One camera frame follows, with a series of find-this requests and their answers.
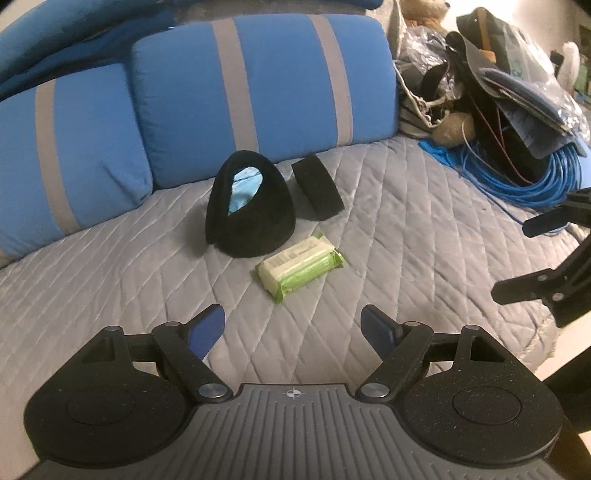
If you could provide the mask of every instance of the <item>crosshair logo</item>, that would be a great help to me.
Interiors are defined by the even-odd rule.
[[[286,395],[290,397],[292,400],[295,400],[297,397],[301,397],[303,393],[293,388],[292,390],[289,390],[289,392],[286,392]]]

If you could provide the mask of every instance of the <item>teddy bear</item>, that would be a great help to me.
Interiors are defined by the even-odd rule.
[[[445,0],[400,0],[400,10],[408,27],[423,26],[441,33],[447,33],[441,21],[449,8]]]

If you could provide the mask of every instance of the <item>wall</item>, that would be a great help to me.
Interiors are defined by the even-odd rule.
[[[485,7],[494,16],[520,27],[546,53],[562,51],[562,45],[579,37],[577,12],[585,21],[591,19],[572,0],[447,0],[450,12],[443,26],[456,30],[456,17]]]
[[[4,30],[23,13],[39,5],[43,0],[14,0],[0,14],[0,31]]]

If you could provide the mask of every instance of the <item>clear plastic bag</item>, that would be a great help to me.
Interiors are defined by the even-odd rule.
[[[433,67],[446,61],[445,37],[427,27],[407,28],[402,38],[401,51],[396,65],[406,85],[416,95],[424,75]],[[451,73],[446,74],[439,84],[439,91],[446,100],[457,100],[462,96],[462,85]]]
[[[555,103],[564,126],[590,143],[591,132],[587,119],[579,104],[558,84],[548,55],[517,27],[504,26],[504,34],[511,75],[532,84]]]

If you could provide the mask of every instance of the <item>bed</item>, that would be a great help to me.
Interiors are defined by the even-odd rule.
[[[578,245],[568,232],[526,238],[459,175],[403,136],[319,154],[345,204],[318,223],[291,178],[297,226],[290,244],[321,230],[347,260],[274,304],[253,276],[260,258],[208,246],[212,180],[156,192],[139,209],[71,235],[0,270],[0,478],[32,467],[27,400],[99,329],[150,331],[212,303],[226,329],[206,363],[242,382],[344,382],[355,388],[380,360],[359,327],[377,305],[398,322],[439,332],[481,325],[532,370],[557,329],[537,302],[501,307],[495,281],[558,265]],[[433,371],[444,368],[433,366]]]

